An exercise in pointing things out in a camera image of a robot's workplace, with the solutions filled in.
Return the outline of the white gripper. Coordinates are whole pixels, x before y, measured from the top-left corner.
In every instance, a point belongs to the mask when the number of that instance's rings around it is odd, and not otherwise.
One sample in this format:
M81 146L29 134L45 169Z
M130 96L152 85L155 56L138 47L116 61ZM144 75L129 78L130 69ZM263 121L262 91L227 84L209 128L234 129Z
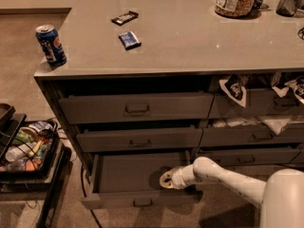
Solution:
M160 177L161 181L171 180L171 182L160 182L160 186L166 189L184 189L196 183L196 176L192 165L174 167L171 171L166 171Z

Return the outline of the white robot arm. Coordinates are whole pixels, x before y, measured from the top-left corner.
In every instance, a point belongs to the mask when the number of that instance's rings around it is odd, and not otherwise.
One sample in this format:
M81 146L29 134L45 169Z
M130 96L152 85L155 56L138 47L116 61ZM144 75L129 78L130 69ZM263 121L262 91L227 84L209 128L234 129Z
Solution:
M203 181L217 181L260 210L259 228L304 228L304 173L281 169L258 180L230 171L206 157L177 166L160 177L167 189L184 189Z

